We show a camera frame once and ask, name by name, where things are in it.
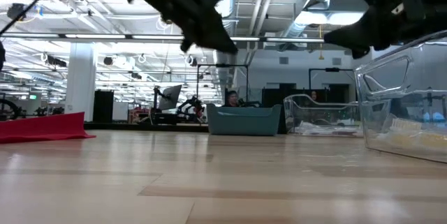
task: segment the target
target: monitor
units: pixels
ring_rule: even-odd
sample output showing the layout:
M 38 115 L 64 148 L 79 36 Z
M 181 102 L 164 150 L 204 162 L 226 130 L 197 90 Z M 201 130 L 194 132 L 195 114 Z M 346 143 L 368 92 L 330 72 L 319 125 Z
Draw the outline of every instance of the monitor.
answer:
M 177 85 L 174 87 L 169 87 L 163 90 L 163 95 L 168 98 L 163 98 L 160 96 L 159 110 L 170 110 L 177 108 L 177 102 L 179 100 L 180 91 L 182 90 L 182 85 Z

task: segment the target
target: red mat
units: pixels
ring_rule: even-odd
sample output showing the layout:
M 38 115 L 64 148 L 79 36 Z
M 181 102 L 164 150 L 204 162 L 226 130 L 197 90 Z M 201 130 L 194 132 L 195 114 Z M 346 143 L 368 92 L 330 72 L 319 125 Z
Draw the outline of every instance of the red mat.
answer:
M 0 144 L 89 137 L 84 112 L 0 122 Z

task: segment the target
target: wooden floor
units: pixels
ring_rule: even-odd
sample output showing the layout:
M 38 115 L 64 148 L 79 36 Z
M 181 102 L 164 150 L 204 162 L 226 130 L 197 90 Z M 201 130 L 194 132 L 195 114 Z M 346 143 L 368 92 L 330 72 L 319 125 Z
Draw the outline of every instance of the wooden floor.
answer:
M 360 139 L 89 133 L 0 146 L 2 224 L 447 223 L 447 165 Z

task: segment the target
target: transparent container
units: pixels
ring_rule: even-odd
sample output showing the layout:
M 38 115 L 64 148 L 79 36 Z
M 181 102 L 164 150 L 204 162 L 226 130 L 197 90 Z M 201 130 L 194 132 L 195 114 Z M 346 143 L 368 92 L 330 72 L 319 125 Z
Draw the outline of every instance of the transparent container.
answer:
M 305 136 L 362 137 L 357 103 L 317 103 L 308 95 L 284 99 L 288 133 Z
M 447 162 L 447 31 L 356 69 L 366 145 Z

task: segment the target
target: teal bin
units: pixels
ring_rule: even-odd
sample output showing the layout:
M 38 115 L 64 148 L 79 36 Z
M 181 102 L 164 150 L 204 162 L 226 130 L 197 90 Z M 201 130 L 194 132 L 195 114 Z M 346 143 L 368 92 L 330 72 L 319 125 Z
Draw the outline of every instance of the teal bin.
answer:
M 281 107 L 217 107 L 208 104 L 208 129 L 213 135 L 273 136 L 278 132 Z

